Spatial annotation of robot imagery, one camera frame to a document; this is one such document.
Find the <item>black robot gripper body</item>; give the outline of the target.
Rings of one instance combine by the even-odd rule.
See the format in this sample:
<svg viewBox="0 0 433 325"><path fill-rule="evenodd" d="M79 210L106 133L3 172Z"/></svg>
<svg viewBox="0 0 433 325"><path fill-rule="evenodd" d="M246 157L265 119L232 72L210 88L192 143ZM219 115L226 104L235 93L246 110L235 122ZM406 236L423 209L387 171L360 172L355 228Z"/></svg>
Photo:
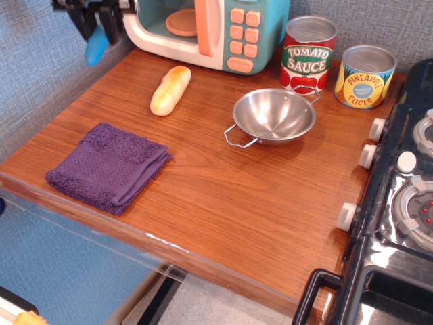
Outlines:
<svg viewBox="0 0 433 325"><path fill-rule="evenodd" d="M53 0L54 10L81 11L89 10L90 12L113 11L126 14L135 14L139 11L138 1L134 0L103 0L103 1L56 1Z"/></svg>

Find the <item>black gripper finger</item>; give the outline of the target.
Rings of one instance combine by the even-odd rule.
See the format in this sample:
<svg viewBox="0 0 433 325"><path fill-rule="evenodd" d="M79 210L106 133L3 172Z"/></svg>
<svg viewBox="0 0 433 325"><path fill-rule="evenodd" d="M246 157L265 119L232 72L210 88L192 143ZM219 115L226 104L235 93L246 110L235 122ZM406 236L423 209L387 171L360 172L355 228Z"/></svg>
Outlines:
<svg viewBox="0 0 433 325"><path fill-rule="evenodd" d="M117 44L124 31L121 13L117 10L103 10L99 12L99 19L109 44Z"/></svg>
<svg viewBox="0 0 433 325"><path fill-rule="evenodd" d="M83 39L88 41L97 28L95 14L87 9L68 9L67 12Z"/></svg>

